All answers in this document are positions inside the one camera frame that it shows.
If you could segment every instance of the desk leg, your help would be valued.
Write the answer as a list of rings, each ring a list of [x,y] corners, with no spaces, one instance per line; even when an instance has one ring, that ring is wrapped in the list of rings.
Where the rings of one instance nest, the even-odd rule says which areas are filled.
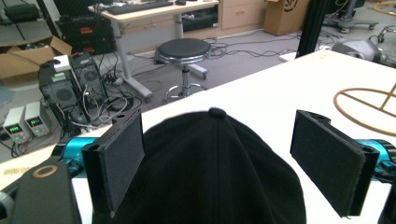
[[[140,84],[138,81],[136,81],[134,78],[132,78],[131,69],[128,65],[127,52],[123,47],[126,43],[124,43],[124,41],[122,40],[119,24],[116,21],[111,21],[111,25],[113,27],[114,39],[116,41],[117,50],[119,52],[120,60],[122,63],[122,70],[124,72],[122,79],[126,83],[128,83],[128,85],[130,85],[135,91],[141,94],[145,98],[145,101],[148,102],[153,96],[153,93],[145,86]]]
[[[181,14],[178,13],[176,15],[176,37],[183,38],[183,20],[181,19]],[[197,65],[197,64],[189,64],[189,69],[196,73],[201,73],[204,79],[206,79],[206,74],[209,72],[207,69]]]

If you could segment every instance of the open cardboard box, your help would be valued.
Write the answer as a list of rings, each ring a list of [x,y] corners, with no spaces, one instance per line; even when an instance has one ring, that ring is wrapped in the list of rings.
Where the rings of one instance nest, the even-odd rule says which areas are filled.
[[[309,0],[265,1],[267,2],[263,27],[265,33],[288,35],[303,28]]]
[[[28,44],[44,44],[46,47],[25,49]],[[0,46],[0,79],[8,86],[37,80],[41,64],[71,52],[72,47],[56,36]]]

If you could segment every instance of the cap button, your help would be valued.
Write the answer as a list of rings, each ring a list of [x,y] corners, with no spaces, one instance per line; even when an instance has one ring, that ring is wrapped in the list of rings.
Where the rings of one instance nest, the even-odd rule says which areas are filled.
[[[215,107],[209,109],[209,115],[216,119],[224,119],[227,117],[227,113],[224,110]]]

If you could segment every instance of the drawer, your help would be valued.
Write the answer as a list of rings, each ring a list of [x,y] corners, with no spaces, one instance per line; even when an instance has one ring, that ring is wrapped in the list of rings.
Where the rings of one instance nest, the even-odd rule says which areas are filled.
[[[173,16],[154,17],[150,19],[143,19],[140,21],[126,22],[120,26],[120,29],[121,33],[125,35],[173,23],[175,23]]]
[[[241,5],[248,5],[254,3],[264,2],[264,0],[223,0],[222,5],[223,7],[235,7]]]
[[[229,29],[238,26],[259,24],[264,21],[265,3],[255,3],[223,9],[221,28]]]

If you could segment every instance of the keyboard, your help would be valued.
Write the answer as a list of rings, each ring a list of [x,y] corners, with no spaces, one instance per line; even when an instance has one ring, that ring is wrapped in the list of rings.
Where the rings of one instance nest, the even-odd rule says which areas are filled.
[[[173,2],[167,2],[167,1],[148,2],[140,5],[124,5],[122,7],[110,7],[107,9],[107,12],[112,15],[120,15],[130,12],[148,10],[156,7],[169,7],[172,6],[173,4],[174,4]]]

